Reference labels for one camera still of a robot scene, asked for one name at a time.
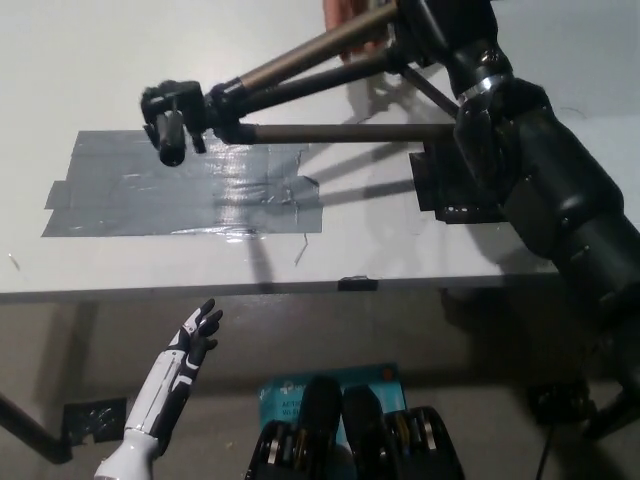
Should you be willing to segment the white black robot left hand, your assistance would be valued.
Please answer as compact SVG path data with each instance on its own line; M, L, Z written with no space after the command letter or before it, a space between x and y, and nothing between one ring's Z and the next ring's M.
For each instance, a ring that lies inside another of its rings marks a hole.
M213 299L197 308L158 355L134 402L125 429L155 439L159 456L168 447L207 353L217 346L213 335L222 315Z

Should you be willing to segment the bare person hand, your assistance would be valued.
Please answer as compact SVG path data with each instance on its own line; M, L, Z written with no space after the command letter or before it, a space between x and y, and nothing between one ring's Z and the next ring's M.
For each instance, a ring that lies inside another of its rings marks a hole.
M327 31L335 29L349 20L387 4L387 1L375 0L324 0L323 13ZM370 34L364 41L347 47L339 54L343 63L360 58L365 54L373 54L384 48L389 42L389 28L383 26L376 33Z

